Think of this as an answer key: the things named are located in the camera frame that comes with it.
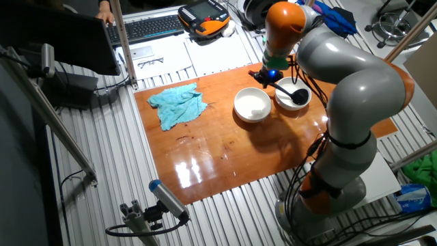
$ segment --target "blue cloth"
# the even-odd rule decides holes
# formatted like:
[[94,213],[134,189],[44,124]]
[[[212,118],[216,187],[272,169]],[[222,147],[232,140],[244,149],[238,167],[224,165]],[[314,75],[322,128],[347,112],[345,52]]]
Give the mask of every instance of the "blue cloth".
[[[305,0],[298,0],[297,3],[299,5],[304,5]],[[339,35],[340,33],[348,33],[352,35],[356,34],[356,28],[351,25],[342,15],[328,7],[326,4],[316,1],[314,2],[313,9],[324,16],[326,26],[328,26],[329,29],[335,33]]]
[[158,107],[158,117],[163,131],[177,123],[189,122],[199,117],[207,104],[202,102],[202,93],[196,92],[196,83],[165,89],[150,96],[149,104]]

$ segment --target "hand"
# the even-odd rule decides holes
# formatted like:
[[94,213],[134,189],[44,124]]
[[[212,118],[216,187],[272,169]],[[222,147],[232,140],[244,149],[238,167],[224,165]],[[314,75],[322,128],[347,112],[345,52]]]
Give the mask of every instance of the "hand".
[[99,13],[96,18],[101,18],[105,23],[108,23],[110,27],[114,23],[114,14],[111,12],[111,5],[108,1],[101,1],[99,7]]

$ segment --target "eyeglasses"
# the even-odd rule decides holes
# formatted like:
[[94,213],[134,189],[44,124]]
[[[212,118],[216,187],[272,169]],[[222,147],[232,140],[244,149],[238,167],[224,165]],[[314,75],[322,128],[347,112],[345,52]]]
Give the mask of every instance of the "eyeglasses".
[[159,57],[159,58],[152,59],[152,60],[149,60],[149,61],[142,61],[142,62],[138,63],[138,67],[140,67],[142,69],[142,68],[144,68],[145,65],[149,65],[150,66],[150,65],[155,64],[155,62],[164,63],[164,57]]

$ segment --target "white bowl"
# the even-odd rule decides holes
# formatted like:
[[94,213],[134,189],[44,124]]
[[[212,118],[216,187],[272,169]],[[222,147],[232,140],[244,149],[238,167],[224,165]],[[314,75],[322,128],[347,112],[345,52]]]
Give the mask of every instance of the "white bowl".
[[292,94],[296,90],[299,89],[306,89],[308,91],[308,100],[303,105],[297,105],[294,104],[293,100],[287,96],[282,91],[275,89],[274,90],[274,98],[278,102],[279,106],[283,107],[284,109],[295,111],[304,108],[308,105],[309,101],[311,100],[311,90],[308,88],[307,85],[303,83],[302,80],[298,79],[296,84],[293,84],[291,77],[285,77],[282,78],[278,83],[282,88],[284,88],[288,93]]
[[235,96],[234,110],[241,120],[256,123],[270,114],[272,102],[263,90],[253,87],[245,88]]

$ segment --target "blue light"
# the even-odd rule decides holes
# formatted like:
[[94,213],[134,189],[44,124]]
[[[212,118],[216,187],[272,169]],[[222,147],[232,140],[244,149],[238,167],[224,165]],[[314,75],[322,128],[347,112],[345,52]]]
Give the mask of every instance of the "blue light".
[[270,70],[268,72],[268,75],[270,75],[271,77],[273,77],[276,74],[276,70]]

